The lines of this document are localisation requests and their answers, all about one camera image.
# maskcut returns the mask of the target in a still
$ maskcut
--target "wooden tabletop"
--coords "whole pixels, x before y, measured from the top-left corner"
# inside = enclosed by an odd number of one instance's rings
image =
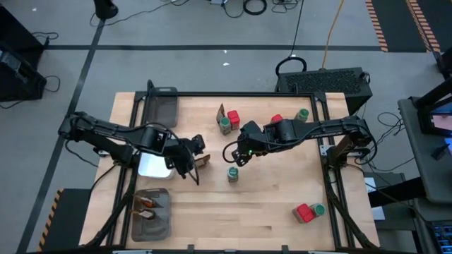
[[[130,92],[116,94],[111,122],[129,124],[133,97],[134,93]],[[343,94],[327,94],[327,100],[331,119],[347,116]],[[196,249],[280,250],[281,245],[288,245],[290,250],[334,250],[329,214],[309,224],[299,224],[291,213],[301,203],[327,204],[317,141],[307,140],[285,152],[253,157],[246,166],[239,168],[239,181],[231,184],[227,180],[227,169],[232,165],[223,160],[222,149],[237,139],[239,131],[227,136],[219,132],[215,117],[221,103],[226,111],[238,111],[241,124],[254,120],[263,126],[275,114],[293,119],[300,108],[308,109],[308,121],[313,121],[309,98],[180,97],[178,124],[173,131],[180,138],[201,134],[206,144],[204,154],[211,155],[210,163],[199,171],[200,186],[177,174],[171,180],[139,176],[137,191],[148,188],[169,191],[172,234],[163,241],[134,242],[130,226],[126,247],[186,249],[187,245],[194,244]],[[233,149],[234,145],[227,156],[231,156]],[[110,158],[101,159],[96,178],[111,165]],[[348,167],[342,169],[342,175],[350,215],[369,240],[379,245],[362,172]],[[95,187],[80,244],[87,243],[110,215],[118,177],[119,169]],[[123,218],[121,215],[118,219],[114,243],[119,243]],[[346,246],[339,214],[338,224],[342,245]]]

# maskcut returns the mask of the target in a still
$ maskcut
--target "black floor stripe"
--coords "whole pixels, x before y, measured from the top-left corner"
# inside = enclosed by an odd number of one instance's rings
[[[373,0],[388,52],[426,52],[405,0]]]
[[[452,1],[417,0],[441,51],[452,47]]]
[[[104,21],[101,20],[99,22],[99,26],[94,34],[93,42],[90,46],[90,51],[86,57],[85,63],[83,64],[82,71],[80,73],[80,77],[78,78],[76,89],[72,95],[71,103],[69,104],[67,113],[73,113],[76,110],[78,100],[80,99],[80,95],[82,93],[83,86],[85,85],[85,79],[90,70],[91,63],[93,62],[93,57],[95,53],[95,47],[99,43],[100,35],[102,34]],[[44,175],[44,179],[42,180],[40,190],[37,193],[37,197],[35,200],[35,204],[31,210],[30,216],[28,217],[27,224],[25,226],[25,230],[23,232],[22,238],[20,239],[20,243],[17,249],[17,253],[26,253],[28,249],[28,245],[30,244],[30,239],[33,235],[33,231],[35,230],[37,219],[41,213],[42,206],[44,205],[44,201],[49,191],[50,183],[52,182],[52,178],[55,173],[55,169],[58,164],[58,160],[63,149],[64,139],[62,137],[58,137],[56,141],[54,150],[52,152],[52,156],[50,157],[49,164],[47,165],[47,170]]]
[[[89,50],[88,45],[49,45],[46,50]],[[98,45],[96,50],[178,51],[178,50],[291,50],[292,45]],[[299,45],[295,50],[323,51],[324,45]],[[329,51],[381,51],[380,46],[329,46]]]

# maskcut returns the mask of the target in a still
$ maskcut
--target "desk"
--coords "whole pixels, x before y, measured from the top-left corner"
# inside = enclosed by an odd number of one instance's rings
[[[343,94],[326,97],[331,119],[347,116]],[[134,93],[117,93],[111,122],[129,124],[133,98]],[[201,134],[206,144],[204,154],[211,155],[210,164],[199,171],[200,186],[179,175],[169,181],[139,176],[136,190],[166,188],[172,196],[172,235],[163,241],[137,243],[129,232],[126,247],[186,249],[194,244],[196,249],[205,250],[280,250],[281,245],[288,245],[290,250],[333,250],[328,214],[301,225],[291,213],[303,202],[326,204],[317,141],[307,140],[292,150],[254,157],[239,169],[239,182],[231,185],[226,174],[231,164],[223,161],[221,153],[226,144],[237,139],[237,132],[228,136],[219,132],[215,116],[220,103],[226,111],[236,109],[242,124],[254,120],[260,126],[275,114],[292,119],[302,107],[312,113],[311,101],[304,97],[179,97],[179,120],[173,130],[181,138]],[[96,178],[111,165],[110,158],[101,159]],[[362,172],[350,167],[343,169],[342,175],[350,215],[369,240],[379,245]],[[93,191],[80,244],[87,243],[111,213],[118,176],[119,169],[104,177]],[[114,243],[119,243],[122,220],[120,216]],[[339,219],[338,224],[342,246],[346,246],[343,221]]]

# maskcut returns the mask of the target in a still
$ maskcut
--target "yellow cable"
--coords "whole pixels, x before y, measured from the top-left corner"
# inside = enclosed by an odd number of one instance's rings
[[[330,32],[328,33],[328,39],[326,40],[326,46],[325,46],[325,54],[323,55],[322,68],[325,68],[324,66],[325,66],[325,61],[326,61],[326,54],[328,53],[328,44],[330,43],[331,33],[333,31],[334,25],[336,24],[336,21],[338,19],[338,16],[339,16],[340,10],[342,9],[343,4],[344,4],[344,0],[340,0],[338,12],[336,13],[336,17],[334,17],[333,24],[331,25]]]

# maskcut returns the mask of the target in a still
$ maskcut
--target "floor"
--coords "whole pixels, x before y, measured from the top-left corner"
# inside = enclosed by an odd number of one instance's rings
[[[107,23],[162,4],[149,0],[116,0],[115,3],[119,15]],[[230,0],[228,11],[237,13],[240,3]],[[0,111],[0,119],[4,119],[0,124],[0,160],[5,168],[5,175],[0,178],[4,190],[1,197],[9,200],[8,205],[0,206],[3,253],[18,250],[43,179],[49,180],[49,185],[45,182],[41,188],[46,194],[45,187],[48,187],[47,195],[36,202],[34,211],[39,214],[36,223],[28,224],[26,233],[29,233],[30,244],[23,241],[19,250],[36,250],[59,188],[89,188],[93,183],[94,168],[65,150],[61,154],[59,150],[54,151],[59,142],[57,129],[69,106],[108,119],[114,94],[145,90],[147,79],[152,79],[156,86],[174,86],[181,91],[273,91],[277,81],[273,70],[289,54],[287,48],[292,44],[298,15],[296,10],[286,14],[266,11],[261,16],[245,14],[231,19],[219,6],[194,0],[180,7],[165,6],[97,30],[89,24],[94,11],[92,1],[0,0],[0,4],[31,32],[59,33],[59,38],[51,41],[52,50],[44,52],[38,71],[61,78],[58,93],[45,93],[39,101]],[[322,49],[338,4],[337,0],[305,0],[297,45],[311,46],[306,49],[312,50],[294,54],[307,61],[309,70],[321,67]],[[250,8],[258,9],[251,4]],[[267,44],[274,47],[247,46]],[[96,45],[145,47],[95,50]],[[183,46],[149,47],[165,45]],[[210,45],[210,50],[199,50],[194,45]],[[221,45],[242,45],[243,49]],[[328,53],[326,68],[361,66],[371,74],[374,96],[367,103],[364,117],[376,137],[387,129],[376,120],[378,114],[383,111],[398,114],[399,99],[423,95],[443,80],[436,72],[431,54],[378,50],[379,43],[364,0],[345,1],[331,45],[368,49],[333,48]],[[297,70],[300,66],[289,63],[281,71]],[[48,83],[49,87],[55,85],[55,80]],[[384,120],[395,123],[394,119]],[[74,143],[71,147],[96,162],[97,156],[89,146]],[[44,177],[46,172],[52,175],[52,170],[47,171],[48,167],[52,169],[51,157],[59,157],[53,177]],[[390,169],[411,157],[408,139],[402,132],[379,146],[375,164],[380,169]],[[414,162],[396,171],[405,173],[407,179],[418,175]],[[405,241],[405,234],[380,232],[380,238],[387,248],[413,251],[413,245]]]

